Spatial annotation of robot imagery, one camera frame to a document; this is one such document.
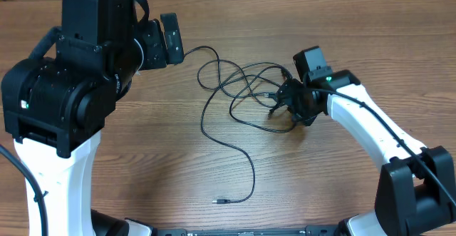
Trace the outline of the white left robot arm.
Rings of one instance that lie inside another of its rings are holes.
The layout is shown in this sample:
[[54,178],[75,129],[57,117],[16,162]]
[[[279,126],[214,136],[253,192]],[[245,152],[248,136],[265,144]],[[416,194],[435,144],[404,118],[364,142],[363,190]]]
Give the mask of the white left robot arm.
[[143,70],[183,62],[174,13],[147,0],[62,0],[62,20],[1,82],[5,156],[26,179],[31,235],[156,235],[134,219],[91,207],[105,119]]

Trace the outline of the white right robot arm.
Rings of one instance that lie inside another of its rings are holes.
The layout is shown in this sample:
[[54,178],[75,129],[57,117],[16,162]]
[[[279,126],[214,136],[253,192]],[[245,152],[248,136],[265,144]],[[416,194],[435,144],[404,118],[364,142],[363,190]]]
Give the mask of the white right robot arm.
[[392,121],[350,71],[308,72],[274,96],[297,123],[319,113],[342,125],[380,176],[373,210],[339,223],[336,235],[421,235],[455,222],[455,166],[441,145],[428,148]]

